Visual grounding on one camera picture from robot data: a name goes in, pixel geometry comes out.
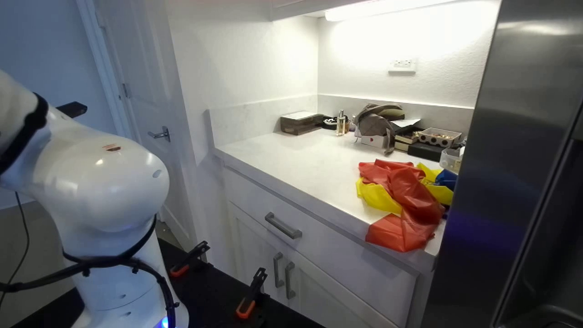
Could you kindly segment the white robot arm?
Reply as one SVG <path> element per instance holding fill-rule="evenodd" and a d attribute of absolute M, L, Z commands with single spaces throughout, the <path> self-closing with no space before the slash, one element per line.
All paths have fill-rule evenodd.
<path fill-rule="evenodd" d="M 165 162 L 132 138 L 75 122 L 0 73 L 0 182 L 52 215 L 84 309 L 74 328 L 188 328 L 156 233 Z"/>

